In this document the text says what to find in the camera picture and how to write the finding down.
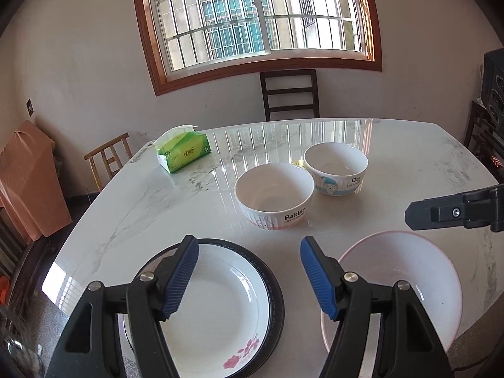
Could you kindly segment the dark wooden chair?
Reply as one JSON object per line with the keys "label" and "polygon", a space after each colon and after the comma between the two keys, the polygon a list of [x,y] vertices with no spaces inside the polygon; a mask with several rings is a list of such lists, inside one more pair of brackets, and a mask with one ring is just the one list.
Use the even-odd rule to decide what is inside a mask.
{"label": "dark wooden chair", "polygon": [[[278,83],[304,82],[303,86],[284,86]],[[320,117],[318,78],[315,69],[288,69],[260,73],[261,93],[266,121],[275,113],[306,113]]]}

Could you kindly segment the large pink bowl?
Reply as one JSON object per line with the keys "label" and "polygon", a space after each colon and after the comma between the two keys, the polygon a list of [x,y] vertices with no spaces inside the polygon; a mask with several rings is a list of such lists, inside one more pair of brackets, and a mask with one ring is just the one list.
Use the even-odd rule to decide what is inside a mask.
{"label": "large pink bowl", "polygon": [[[443,251],[423,236],[406,231],[386,231],[367,236],[337,260],[367,282],[393,286],[406,281],[425,307],[446,351],[461,320],[461,284]],[[380,315],[372,314],[360,375],[372,375]]]}

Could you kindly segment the white Rabbit bowl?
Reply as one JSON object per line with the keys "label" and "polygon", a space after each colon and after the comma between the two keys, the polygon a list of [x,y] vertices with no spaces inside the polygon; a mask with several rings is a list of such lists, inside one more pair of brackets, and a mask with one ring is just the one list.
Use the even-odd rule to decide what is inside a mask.
{"label": "white Rabbit bowl", "polygon": [[269,163],[243,173],[234,194],[251,224],[263,230],[285,230],[305,219],[314,190],[313,177],[306,170]]}

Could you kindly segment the black wall switch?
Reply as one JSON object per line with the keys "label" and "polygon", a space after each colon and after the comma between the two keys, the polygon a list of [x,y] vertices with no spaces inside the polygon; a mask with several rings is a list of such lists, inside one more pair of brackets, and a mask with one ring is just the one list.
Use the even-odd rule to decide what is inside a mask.
{"label": "black wall switch", "polygon": [[27,102],[26,102],[26,109],[28,111],[28,115],[31,117],[33,115],[33,113],[34,113],[31,99],[27,100]]}

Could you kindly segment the large barred window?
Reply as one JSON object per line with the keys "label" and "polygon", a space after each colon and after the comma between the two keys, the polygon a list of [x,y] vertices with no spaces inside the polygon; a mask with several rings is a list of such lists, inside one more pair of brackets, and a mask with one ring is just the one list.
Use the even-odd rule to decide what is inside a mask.
{"label": "large barred window", "polygon": [[133,0],[156,96],[253,72],[379,72],[375,0]]}

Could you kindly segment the orange cloth-covered furniture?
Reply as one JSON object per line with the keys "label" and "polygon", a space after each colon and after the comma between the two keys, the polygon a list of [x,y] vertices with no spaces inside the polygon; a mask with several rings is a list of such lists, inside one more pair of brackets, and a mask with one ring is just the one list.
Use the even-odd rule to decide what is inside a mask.
{"label": "orange cloth-covered furniture", "polygon": [[26,120],[1,151],[1,207],[27,244],[72,223],[53,145],[52,139]]}

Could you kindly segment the green tissue pack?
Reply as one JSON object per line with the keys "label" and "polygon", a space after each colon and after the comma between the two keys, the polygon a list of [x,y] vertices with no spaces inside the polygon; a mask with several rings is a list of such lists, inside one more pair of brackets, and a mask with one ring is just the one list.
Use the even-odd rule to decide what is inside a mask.
{"label": "green tissue pack", "polygon": [[176,126],[154,141],[157,160],[168,173],[177,172],[211,153],[207,135],[195,128],[194,125]]}

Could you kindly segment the light wooden chair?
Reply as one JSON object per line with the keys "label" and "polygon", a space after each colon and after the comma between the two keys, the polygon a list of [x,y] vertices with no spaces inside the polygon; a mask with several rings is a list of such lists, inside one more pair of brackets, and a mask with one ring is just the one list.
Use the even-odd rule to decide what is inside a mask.
{"label": "light wooden chair", "polygon": [[84,160],[87,161],[90,166],[92,177],[94,178],[96,187],[99,191],[103,190],[104,184],[98,172],[95,160],[96,157],[101,157],[105,172],[108,175],[108,179],[113,179],[114,176],[124,166],[115,146],[120,144],[123,147],[127,158],[129,160],[132,159],[132,151],[128,142],[128,138],[129,134],[125,132],[84,155]]}

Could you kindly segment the white Dog bowl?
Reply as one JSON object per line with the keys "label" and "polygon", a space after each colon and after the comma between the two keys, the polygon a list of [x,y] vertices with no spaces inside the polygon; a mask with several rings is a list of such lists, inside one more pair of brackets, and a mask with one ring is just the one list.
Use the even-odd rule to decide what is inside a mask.
{"label": "white Dog bowl", "polygon": [[368,167],[368,159],[360,149],[338,142],[312,145],[304,152],[303,161],[315,189],[330,196],[353,194]]}

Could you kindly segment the dark wooden side cabinet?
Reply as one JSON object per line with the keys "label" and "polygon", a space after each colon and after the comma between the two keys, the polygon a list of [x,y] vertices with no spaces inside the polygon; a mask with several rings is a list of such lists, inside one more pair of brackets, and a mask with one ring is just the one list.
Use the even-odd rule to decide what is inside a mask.
{"label": "dark wooden side cabinet", "polygon": [[503,137],[495,130],[487,110],[476,101],[470,106],[463,144],[503,184]]}

